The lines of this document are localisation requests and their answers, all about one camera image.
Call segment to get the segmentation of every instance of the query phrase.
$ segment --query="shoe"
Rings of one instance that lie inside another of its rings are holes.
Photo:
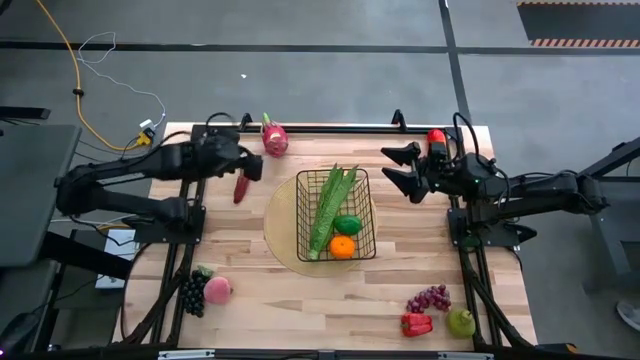
[[[633,307],[626,301],[620,301],[616,305],[616,310],[627,325],[640,331],[640,308]]]

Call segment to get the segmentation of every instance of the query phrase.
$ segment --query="red object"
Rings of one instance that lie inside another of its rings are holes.
[[[236,181],[236,188],[233,190],[233,203],[239,204],[244,198],[244,194],[247,193],[249,188],[249,179],[241,172],[238,175],[238,181]]]
[[[430,333],[433,331],[431,321],[432,319],[429,315],[412,313],[404,314],[400,320],[402,335],[406,337],[415,337]]]
[[[269,116],[265,113],[262,117],[262,143],[267,154],[279,158],[284,155],[289,147],[289,137],[284,128],[275,121],[269,120]]]
[[[444,133],[438,129],[433,129],[427,133],[427,142],[429,144],[441,142],[447,143],[447,138],[444,136]]]

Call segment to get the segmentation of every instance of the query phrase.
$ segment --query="white cable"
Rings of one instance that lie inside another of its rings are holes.
[[[107,52],[98,61],[85,60],[84,57],[82,56],[82,48],[84,48],[84,46],[87,45],[94,38],[97,38],[99,36],[104,36],[104,35],[111,35],[112,36],[112,38],[111,38],[111,41],[112,41],[111,49],[107,50]],[[109,53],[111,51],[113,51],[113,49],[115,49],[115,48],[116,48],[116,33],[115,32],[107,31],[107,32],[103,32],[103,33],[100,33],[100,34],[96,34],[96,35],[91,36],[89,39],[87,39],[87,41],[82,43],[82,46],[80,46],[80,48],[78,48],[78,57],[76,58],[76,60],[78,60],[84,66],[89,68],[89,70],[93,71],[93,73],[96,74],[98,77],[109,79],[112,83],[114,83],[116,85],[124,86],[124,87],[128,88],[129,90],[133,91],[136,94],[153,96],[154,98],[156,98],[156,100],[158,100],[158,103],[160,104],[160,106],[162,106],[162,116],[160,116],[160,120],[157,123],[153,124],[154,128],[157,128],[158,126],[160,126],[160,124],[162,124],[164,119],[167,117],[167,109],[165,108],[164,104],[162,103],[162,100],[160,100],[158,95],[156,95],[156,94],[154,94],[152,92],[136,90],[131,85],[116,81],[109,75],[100,74],[98,71],[96,71],[96,69],[94,69],[91,65],[89,65],[89,64],[100,64],[101,62],[103,62],[107,58],[107,56],[109,56]]]
[[[116,221],[119,221],[119,220],[122,220],[122,219],[126,219],[126,218],[128,218],[128,217],[132,217],[132,216],[136,216],[136,215],[129,214],[129,215],[124,215],[124,216],[119,216],[119,217],[117,217],[117,218],[115,218],[115,219],[111,219],[111,220],[108,220],[108,221],[89,221],[89,220],[82,220],[82,222],[86,222],[86,223],[94,224],[94,225],[98,225],[98,226],[104,226],[104,225],[111,225],[112,223],[114,223],[114,222],[116,222]],[[52,222],[52,223],[58,223],[58,222],[71,222],[71,219],[68,219],[68,218],[64,218],[64,219],[53,219],[53,220],[51,220],[50,222]]]

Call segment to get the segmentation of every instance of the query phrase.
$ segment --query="red chili pepper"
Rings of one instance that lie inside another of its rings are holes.
[[[249,179],[241,172],[238,174],[238,181],[236,181],[236,188],[233,190],[233,203],[239,204],[244,198],[244,194],[247,193],[249,188]]]
[[[414,337],[429,333],[433,330],[431,321],[429,315],[406,313],[400,320],[402,334],[406,337]]]

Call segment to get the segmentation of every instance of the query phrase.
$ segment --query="bunch of grapes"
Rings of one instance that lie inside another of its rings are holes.
[[[197,317],[204,316],[204,285],[209,278],[200,270],[194,270],[191,278],[182,289],[182,301],[187,314]]]
[[[438,287],[432,286],[421,291],[413,299],[407,302],[407,311],[412,313],[423,313],[425,309],[433,305],[440,311],[449,311],[451,298],[447,286],[442,284]]]

